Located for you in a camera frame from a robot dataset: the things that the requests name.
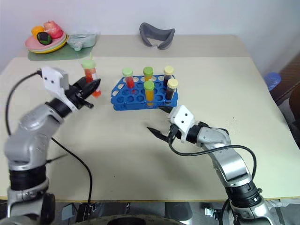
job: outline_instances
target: yellow liquid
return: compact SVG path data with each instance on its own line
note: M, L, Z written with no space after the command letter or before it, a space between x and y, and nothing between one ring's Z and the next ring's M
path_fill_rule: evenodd
M154 91L153 90L145 90L147 106L153 106L154 100Z
M145 76L145 81L151 80L152 76Z

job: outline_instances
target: test tube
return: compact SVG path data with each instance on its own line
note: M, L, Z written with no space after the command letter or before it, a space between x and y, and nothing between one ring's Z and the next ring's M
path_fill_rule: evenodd
M123 76L125 77L127 87L130 89L134 88L135 83L134 83L133 77L132 77L132 74L133 74L132 69L128 68L128 67L123 68L122 73L123 73Z
M174 73L174 68L173 68L173 67L171 67L171 66L166 66L166 67L164 68L164 74L165 74L165 76L164 76L164 86L165 86L165 87L166 87L167 84L168 84L168 80L169 80L170 78L172 78L173 73Z
M152 67L145 67L143 72L145 75L145 81L148 81L152 78L152 76L153 76L153 68Z
M168 80L168 88L167 88L167 92L165 94L166 100L172 100L174 92L175 92L177 86L178 86L178 80L177 79L171 78L171 79Z
M94 60L91 59L91 57L89 60L83 60L81 65L84 69L85 79L87 83L90 83L93 80L98 79L96 73L96 63ZM101 96L100 87L97 87L97 89L92 93L92 96L94 96L95 98Z
M154 82L153 81L145 81L144 89L145 89L147 106L152 107L153 100L154 100Z

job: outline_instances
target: beige table surface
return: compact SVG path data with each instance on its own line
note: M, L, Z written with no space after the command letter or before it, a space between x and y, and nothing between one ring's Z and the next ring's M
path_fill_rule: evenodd
M197 121L228 129L233 144L245 145L255 152L258 166L254 181L263 189L265 198L300 196L300 151L262 77L236 37L178 36L170 49L159 51L143 46L136 36L102 36L93 54L103 95L99 99L90 97L94 109L83 108L69 115L54 135L90 167L94 181L92 200L218 201L226 198L209 156L177 156L148 131L146 127L151 126L167 132L166 113L155 109L113 110L111 90L121 78L123 67L132 67L135 75L141 75L145 66L152 66L155 74L162 74L165 65L175 68L180 82L179 104L185 105ZM0 76L1 146L7 138L4 105L9 90L19 79L43 66L64 69L71 83L83 76L80 60L13 59ZM50 99L39 77L22 84L11 103L12 130L24 113ZM175 147L183 152L199 150L190 143L178 141ZM251 171L251 156L243 150L237 151ZM49 158L62 153L51 142ZM7 196L7 172L7 159L0 151L1 198ZM87 199L89 177L71 156L48 165L47 175L50 191L57 199Z

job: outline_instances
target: green mat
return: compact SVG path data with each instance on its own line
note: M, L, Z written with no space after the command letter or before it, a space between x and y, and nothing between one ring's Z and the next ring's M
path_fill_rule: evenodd
M82 50L76 52L73 48L66 44L61 49L47 54L28 52L27 57L30 61L77 60L89 56L92 48L93 47L83 48Z

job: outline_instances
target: test tube rack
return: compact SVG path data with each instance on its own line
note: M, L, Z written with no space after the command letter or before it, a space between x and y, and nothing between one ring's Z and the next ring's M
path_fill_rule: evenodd
M164 76L153 75L151 80L155 84L154 101L152 106L148 106L146 102L144 90L144 76L133 76L135 87L129 89L126 85L125 78L120 79L117 85L112 90L111 103L117 111L123 110L138 110L138 109L156 109L159 106L177 106L178 93L174 93L172 100L166 100L164 87Z

